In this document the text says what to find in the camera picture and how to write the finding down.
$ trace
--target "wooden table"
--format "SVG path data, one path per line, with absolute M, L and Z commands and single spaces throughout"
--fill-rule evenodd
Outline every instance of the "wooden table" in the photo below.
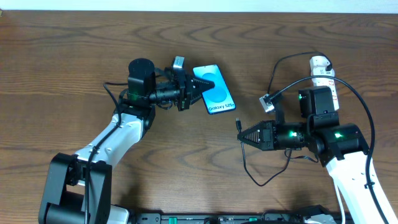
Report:
M 157 110 L 150 131 L 113 172 L 112 202 L 165 213 L 263 212 L 321 204 L 338 211 L 332 180 L 320 164 L 292 161 L 267 186 L 243 169 L 235 119 L 263 119 L 258 98 L 286 55 L 319 50 L 336 76 L 364 96 L 376 124 L 374 164 L 398 212 L 398 16 L 176 12 L 10 11 L 0 17 L 0 222 L 37 223 L 50 160 L 73 154 L 110 122 L 113 102 L 102 83 L 125 82 L 135 58 L 186 68 L 218 64 L 237 109 L 208 115 L 199 101 L 179 113 Z M 309 75 L 310 56 L 283 62 L 272 90 Z M 297 89 L 285 94 L 287 121 L 298 121 Z M 114 87 L 115 94 L 121 88 Z M 369 141 L 366 114 L 337 85 L 341 123 Z M 247 147 L 249 170 L 267 180 L 283 152 Z M 309 154 L 308 150 L 294 155 Z

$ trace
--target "blue phone screen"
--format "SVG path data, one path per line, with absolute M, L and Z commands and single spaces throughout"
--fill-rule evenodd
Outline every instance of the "blue phone screen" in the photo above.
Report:
M 213 81 L 215 87 L 202 93 L 209 114 L 231 111 L 236 108 L 228 87 L 217 65 L 207 65 L 193 68 L 198 78 Z

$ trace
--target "black cable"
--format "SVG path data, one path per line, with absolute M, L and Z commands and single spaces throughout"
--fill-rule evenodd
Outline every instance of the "black cable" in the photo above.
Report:
M 116 101 L 115 97 L 113 96 L 113 94 L 111 93 L 111 91 L 109 90 L 107 85 L 117 85 L 117 86 L 121 86 L 121 85 L 127 85 L 127 83 L 110 83 L 110 82 L 106 82 L 104 83 L 104 88 L 105 90 L 108 92 L 108 94 L 111 96 L 113 103 L 116 106 L 116 111 L 118 112 L 118 123 L 115 125 L 115 127 L 113 127 L 113 129 L 108 132 L 106 134 L 106 136 L 104 136 L 98 143 L 97 145 L 95 145 L 93 147 L 93 149 L 91 150 L 90 156 L 88 157 L 87 160 L 87 164 L 86 164 L 86 176 L 85 176 L 85 202 L 86 202 L 86 208 L 85 208 L 85 224 L 88 224 L 90 221 L 90 198 L 89 198 L 89 183 L 90 183 L 90 168 L 91 168 L 91 162 L 93 161 L 94 155 L 97 153 L 98 149 L 100 148 L 100 146 L 102 145 L 102 143 L 105 142 L 105 140 L 112 135 L 112 133 L 115 132 L 115 130 L 117 130 L 120 127 L 120 124 L 122 122 L 122 114 L 121 114 L 121 110 L 120 110 L 120 106 L 119 103 Z
M 121 104 L 123 102 L 124 95 L 129 91 L 129 89 L 122 90 L 119 94 L 119 101 L 118 103 Z
M 240 121 L 238 118 L 236 118 L 236 129 L 238 130 L 239 133 L 242 132 L 241 121 Z M 289 156 L 288 156 L 287 161 L 286 161 L 286 165 L 285 165 L 285 167 L 284 167 L 281 171 L 279 171 L 278 173 L 274 174 L 274 175 L 273 175 L 270 179 L 268 179 L 265 183 L 259 184 L 256 180 L 254 180 L 253 176 L 249 173 L 248 169 L 246 168 L 246 155 L 245 155 L 245 153 L 244 153 L 243 142 L 241 142 L 241 147 L 242 147 L 242 154 L 243 154 L 243 167 L 244 167 L 244 170 L 246 171 L 246 173 L 248 174 L 248 176 L 251 178 L 251 180 L 253 180 L 253 182 L 254 182 L 255 184 L 257 184 L 258 186 L 260 186 L 260 187 L 265 186 L 265 185 L 268 184 L 274 177 L 276 177 L 276 176 L 278 176 L 279 174 L 283 173 L 283 172 L 287 169 L 287 166 L 289 165 L 290 157 L 292 156 L 292 151 L 293 151 L 292 149 L 290 150 Z
M 281 59 L 279 59 L 276 62 L 275 66 L 274 66 L 274 70 L 272 71 L 272 75 L 271 75 L 271 80 L 269 81 L 269 84 L 268 84 L 267 93 L 269 94 L 269 92 L 271 90 L 271 84 L 272 84 L 272 81 L 274 79 L 275 71 L 276 71 L 276 68 L 278 67 L 279 62 L 281 62 L 281 61 L 283 61 L 283 60 L 285 60 L 287 58 L 291 58 L 291 57 L 295 57 L 295 56 L 299 56 L 299 55 L 307 55 L 307 54 L 318 54 L 318 55 L 324 56 L 330 62 L 330 64 L 326 67 L 326 71 L 330 71 L 331 70 L 331 68 L 332 68 L 331 60 L 329 60 L 329 58 L 322 52 L 316 52 L 316 51 L 315 52 L 302 52 L 302 53 L 298 53 L 298 54 L 293 54 L 293 55 L 288 55 L 288 56 L 282 57 Z
M 171 100 L 169 100 L 168 102 L 168 106 L 162 106 L 162 104 L 157 103 L 156 106 L 158 106 L 159 108 L 162 108 L 163 110 L 169 110 L 173 107 L 173 102 Z
M 302 81 L 309 80 L 309 79 L 312 79 L 312 78 L 313 77 L 305 77 L 305 78 L 299 79 L 299 80 L 291 83 L 287 87 L 283 88 L 281 91 L 278 91 L 274 95 L 270 96 L 269 100 L 273 100 L 275 97 L 277 97 L 278 95 L 282 94 L 284 91 L 286 91 L 290 87 L 292 87 L 292 86 L 294 86 L 294 85 L 296 85 L 296 84 L 298 84 L 298 83 L 300 83 Z M 330 79 L 339 81 L 340 83 L 344 84 L 345 86 L 347 86 L 347 88 L 349 88 L 349 90 L 351 90 L 355 94 L 355 96 L 360 100 L 363 108 L 365 109 L 365 112 L 366 112 L 366 114 L 368 116 L 370 127 L 371 127 L 371 145 L 370 145 L 370 148 L 369 148 L 368 156 L 366 158 L 366 166 L 365 166 L 366 182 L 367 182 L 366 186 L 369 188 L 369 191 L 370 191 L 370 193 L 372 195 L 373 202 L 374 202 L 377 210 L 379 211 L 381 218 L 383 219 L 384 223 L 387 224 L 388 223 L 387 218 L 384 215 L 379 202 L 377 201 L 376 194 L 374 193 L 374 189 L 373 189 L 373 184 L 374 183 L 372 182 L 371 175 L 370 175 L 371 159 L 372 159 L 373 150 L 374 150 L 374 141 L 375 141 L 375 138 L 376 138 L 376 131 L 374 129 L 374 123 L 373 123 L 371 112 L 369 111 L 369 108 L 366 105 L 366 103 L 363 100 L 363 98 L 361 97 L 361 95 L 351 85 L 349 85 L 345 81 L 343 81 L 343 80 L 341 80 L 339 78 L 336 78 L 336 77 L 330 77 L 328 75 L 317 75 L 317 78 L 330 78 Z
M 169 81 L 171 81 L 172 77 L 165 71 L 163 71 L 160 68 L 155 68 L 155 73 L 158 73 L 158 75 L 155 76 L 155 78 L 159 78 L 161 76 L 166 77 Z
M 287 157 L 286 151 L 288 151 L 288 150 L 289 150 L 289 149 L 285 149 L 285 152 L 284 152 L 285 157 Z M 309 156 L 296 156 L 296 157 L 293 157 L 293 158 L 290 158 L 290 159 L 306 159 L 306 160 L 308 160 L 308 161 L 311 161 L 311 162 L 314 162 L 314 163 L 318 163 L 318 162 L 319 162 L 319 157 L 318 157 L 317 155 L 315 155 L 315 158 L 316 158 L 316 160 L 315 160 L 315 159 L 312 159 L 312 158 L 309 157 Z

